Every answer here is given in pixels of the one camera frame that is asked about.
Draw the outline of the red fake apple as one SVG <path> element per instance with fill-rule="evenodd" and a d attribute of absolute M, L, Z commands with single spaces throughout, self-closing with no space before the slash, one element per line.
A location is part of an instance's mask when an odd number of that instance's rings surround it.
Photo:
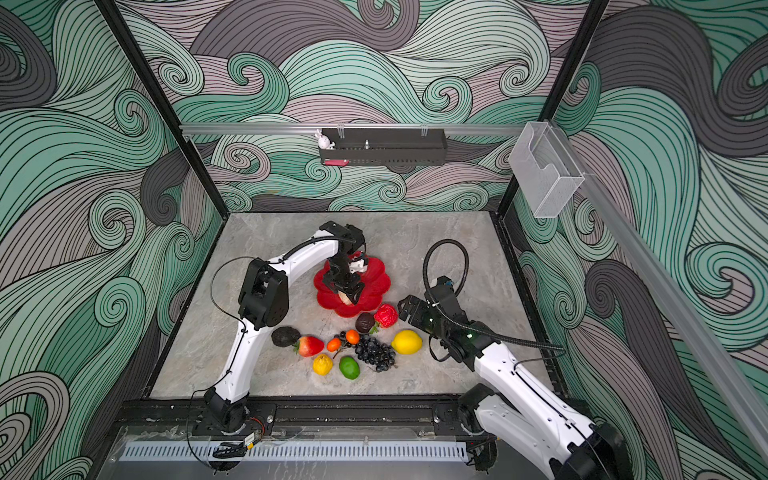
<path fill-rule="evenodd" d="M 387 303 L 382 304 L 375 311 L 373 317 L 380 329 L 390 328 L 394 326 L 399 320 L 397 309 Z"/>

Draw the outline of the cream fake pear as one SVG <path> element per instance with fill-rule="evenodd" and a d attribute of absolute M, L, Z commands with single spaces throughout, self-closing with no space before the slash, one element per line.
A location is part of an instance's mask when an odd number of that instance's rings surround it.
<path fill-rule="evenodd" d="M 338 297 L 344 305 L 353 305 L 354 301 L 343 291 L 338 292 Z"/>

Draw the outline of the red flower-shaped fruit bowl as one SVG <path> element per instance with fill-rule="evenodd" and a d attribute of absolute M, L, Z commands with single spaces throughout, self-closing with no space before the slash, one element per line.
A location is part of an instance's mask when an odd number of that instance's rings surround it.
<path fill-rule="evenodd" d="M 332 310 L 343 318 L 377 310 L 392 285 L 385 263 L 377 257 L 367 258 L 365 271 L 343 277 L 343 280 L 350 281 L 348 285 L 338 283 L 330 287 L 331 280 L 330 265 L 326 261 L 313 278 L 316 301 L 320 307 Z"/>

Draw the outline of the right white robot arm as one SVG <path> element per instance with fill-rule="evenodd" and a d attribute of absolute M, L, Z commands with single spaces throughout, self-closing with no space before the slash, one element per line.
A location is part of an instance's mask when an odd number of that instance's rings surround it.
<path fill-rule="evenodd" d="M 560 399 L 517 359 L 499 334 L 469 319 L 450 286 L 409 295 L 399 318 L 438 339 L 450 358 L 481 379 L 462 398 L 462 426 L 504 441 L 548 479 L 629 479 L 628 446 Z"/>

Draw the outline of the dark maroon fake fruit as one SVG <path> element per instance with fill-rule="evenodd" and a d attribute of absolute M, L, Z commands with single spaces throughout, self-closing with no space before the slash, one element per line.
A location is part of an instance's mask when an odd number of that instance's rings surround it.
<path fill-rule="evenodd" d="M 355 330 L 360 334 L 370 334 L 376 327 L 377 321 L 369 312 L 360 313 L 355 321 Z"/>

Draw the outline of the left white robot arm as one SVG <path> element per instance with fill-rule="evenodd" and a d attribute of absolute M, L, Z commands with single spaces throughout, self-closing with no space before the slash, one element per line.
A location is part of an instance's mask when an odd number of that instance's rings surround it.
<path fill-rule="evenodd" d="M 239 328 L 221 373 L 203 400 L 225 435 L 240 432 L 246 423 L 250 379 L 266 340 L 286 317 L 292 283 L 312 268 L 329 263 L 323 284 L 342 302 L 355 305 L 364 289 L 366 240 L 361 229 L 333 221 L 287 252 L 248 265 L 238 295 Z"/>

